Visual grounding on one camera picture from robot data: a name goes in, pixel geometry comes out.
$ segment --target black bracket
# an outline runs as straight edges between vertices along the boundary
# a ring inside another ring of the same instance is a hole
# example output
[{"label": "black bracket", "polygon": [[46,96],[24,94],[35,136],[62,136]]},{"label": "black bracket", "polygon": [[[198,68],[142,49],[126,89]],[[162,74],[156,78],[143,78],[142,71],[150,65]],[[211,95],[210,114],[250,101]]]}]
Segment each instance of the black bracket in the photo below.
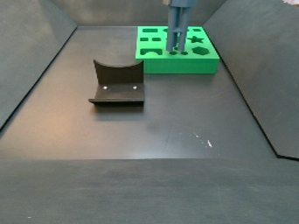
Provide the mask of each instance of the black bracket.
[{"label": "black bracket", "polygon": [[132,66],[108,66],[94,60],[98,73],[98,92],[94,104],[144,103],[144,62]]}]

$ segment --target gray floor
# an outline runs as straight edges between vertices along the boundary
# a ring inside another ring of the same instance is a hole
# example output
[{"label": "gray floor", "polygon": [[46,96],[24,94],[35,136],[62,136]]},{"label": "gray floor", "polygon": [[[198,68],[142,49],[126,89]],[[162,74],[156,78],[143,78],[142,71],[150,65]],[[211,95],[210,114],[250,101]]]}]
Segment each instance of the gray floor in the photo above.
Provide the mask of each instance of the gray floor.
[{"label": "gray floor", "polygon": [[0,221],[295,224],[298,172],[282,160],[2,161]]},{"label": "gray floor", "polygon": [[92,60],[135,63],[135,27],[80,27],[2,132],[0,158],[275,158],[230,73],[148,74],[144,107],[96,108]]}]

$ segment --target gray wall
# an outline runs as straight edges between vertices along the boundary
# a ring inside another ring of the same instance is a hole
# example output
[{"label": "gray wall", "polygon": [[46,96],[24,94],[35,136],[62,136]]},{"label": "gray wall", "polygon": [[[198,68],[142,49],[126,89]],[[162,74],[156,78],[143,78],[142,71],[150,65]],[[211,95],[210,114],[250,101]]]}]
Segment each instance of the gray wall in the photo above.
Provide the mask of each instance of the gray wall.
[{"label": "gray wall", "polygon": [[229,0],[205,25],[279,155],[299,158],[299,9]]},{"label": "gray wall", "polygon": [[[163,0],[52,0],[79,25],[164,25]],[[193,25],[202,25],[226,0],[199,0]]]},{"label": "gray wall", "polygon": [[0,128],[75,28],[48,0],[0,0]]}]

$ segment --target green foam block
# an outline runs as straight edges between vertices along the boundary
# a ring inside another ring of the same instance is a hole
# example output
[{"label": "green foam block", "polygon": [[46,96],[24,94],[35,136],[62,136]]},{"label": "green foam block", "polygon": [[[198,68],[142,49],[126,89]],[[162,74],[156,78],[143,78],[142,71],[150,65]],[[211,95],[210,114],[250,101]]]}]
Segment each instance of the green foam block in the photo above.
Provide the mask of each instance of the green foam block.
[{"label": "green foam block", "polygon": [[139,26],[136,62],[146,74],[215,74],[221,57],[202,27],[190,26],[185,52],[166,51],[167,26]]}]

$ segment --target star-shaped cutout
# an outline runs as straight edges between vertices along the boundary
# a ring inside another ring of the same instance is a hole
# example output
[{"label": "star-shaped cutout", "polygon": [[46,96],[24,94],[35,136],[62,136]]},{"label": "star-shaped cutout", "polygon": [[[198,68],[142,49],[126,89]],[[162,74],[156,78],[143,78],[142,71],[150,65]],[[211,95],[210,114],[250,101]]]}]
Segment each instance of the star-shaped cutout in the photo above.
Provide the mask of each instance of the star-shaped cutout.
[{"label": "star-shaped cutout", "polygon": [[189,38],[191,40],[193,43],[203,43],[202,41],[205,40],[205,38],[198,38],[197,36],[193,36],[193,38]]}]

